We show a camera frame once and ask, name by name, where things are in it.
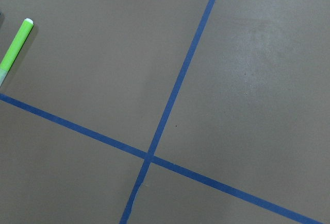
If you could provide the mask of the blue tape line crosswise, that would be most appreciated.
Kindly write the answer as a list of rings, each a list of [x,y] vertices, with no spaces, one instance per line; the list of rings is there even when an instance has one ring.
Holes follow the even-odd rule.
[[[36,107],[33,107],[31,105],[28,105],[24,102],[21,102],[19,100],[16,100],[14,98],[11,98],[5,94],[1,94],[1,100],[12,105],[15,107],[18,107],[22,110],[25,110],[27,112],[30,112],[36,116],[42,117],[48,121],[51,121],[53,123],[57,123],[67,129],[73,130],[75,132],[78,132],[80,134],[83,134],[85,136],[88,136],[94,140],[97,140],[99,142],[102,142],[104,144],[107,144],[109,146],[112,146],[116,149],[119,149],[121,151],[124,151],[128,154],[131,154],[133,156],[139,157],[141,159],[144,159],[146,157],[146,152],[142,151],[140,149],[137,149],[135,147],[129,146],[127,144],[124,144],[122,142],[119,142],[117,140],[114,140],[108,136],[105,136],[103,134],[97,133],[93,130],[90,130],[88,128],[85,128],[83,126],[80,126],[78,124],[75,124],[73,122],[70,122],[66,119],[63,119],[61,117],[55,116],[51,113],[45,112],[41,109],[38,109]],[[227,193],[233,197],[239,198],[243,201],[246,201],[248,203],[251,203],[253,205],[256,205],[260,208],[263,208],[265,210],[268,210],[270,212],[273,212],[275,214],[278,214],[280,216],[286,217],[288,219],[294,220],[299,223],[319,223],[317,220],[314,220],[312,218],[309,218],[307,216],[304,216],[302,214],[299,214],[297,212],[291,211],[289,209],[286,209],[284,207],[281,207],[277,204],[271,203],[269,201],[263,200],[261,198],[258,198],[256,196],[253,196],[251,194],[248,194],[244,191],[241,191],[237,188],[231,187],[227,184],[221,183],[217,180],[214,180],[212,178],[209,178],[205,175],[201,175],[199,173],[196,173],[194,171],[191,171],[185,167],[173,164],[167,160],[164,160],[162,158],[159,158],[157,156],[154,156],[151,160],[153,164],[156,164],[160,167],[163,167],[165,169],[168,169],[172,172],[175,172],[179,175],[185,176],[193,181],[199,182],[201,184],[204,184],[206,186],[212,187],[218,191]]]

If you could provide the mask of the blue tape line lengthwise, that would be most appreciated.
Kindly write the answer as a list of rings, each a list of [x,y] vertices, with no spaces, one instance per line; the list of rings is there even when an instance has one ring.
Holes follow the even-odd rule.
[[[132,209],[133,209],[135,199],[138,195],[138,191],[139,191],[142,183],[144,182],[146,174],[149,170],[150,164],[151,164],[152,159],[154,157],[154,154],[157,150],[157,147],[158,147],[158,144],[160,142],[161,136],[163,134],[164,128],[167,124],[168,118],[171,114],[172,108],[174,106],[174,103],[175,103],[176,98],[178,96],[178,93],[180,91],[181,85],[184,81],[185,75],[188,71],[191,60],[192,60],[192,58],[194,56],[194,53],[197,49],[198,43],[201,39],[201,36],[203,34],[203,31],[205,29],[205,26],[207,24],[208,18],[209,18],[210,13],[213,9],[215,1],[216,0],[208,0],[206,8],[203,12],[203,15],[201,17],[199,25],[196,29],[196,32],[195,32],[194,37],[191,41],[190,47],[187,51],[186,57],[183,61],[183,64],[182,64],[181,69],[178,73],[177,79],[175,81],[175,84],[173,86],[173,89],[171,91],[169,99],[167,101],[166,107],[165,107],[165,109],[162,113],[161,119],[160,119],[159,124],[157,126],[157,129],[155,131],[155,134],[152,138],[152,141],[150,143],[150,146],[148,148],[146,156],[143,159],[142,166],[141,166],[140,171],[138,173],[137,179],[134,183],[134,186],[133,186],[133,189],[132,189],[131,194],[129,196],[129,199],[126,203],[126,206],[125,206],[125,209],[124,209],[123,214],[121,216],[121,219],[119,221],[119,224],[125,224],[125,223],[128,222],[128,219],[129,219],[129,217],[131,215],[131,212],[132,212]]]

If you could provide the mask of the green marker pen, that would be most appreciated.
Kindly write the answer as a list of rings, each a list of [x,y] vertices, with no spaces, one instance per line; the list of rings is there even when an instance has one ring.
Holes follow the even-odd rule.
[[[8,72],[10,71],[33,26],[33,20],[26,18],[22,22],[15,37],[13,38],[8,50],[6,51],[1,61],[1,85],[3,84]]]

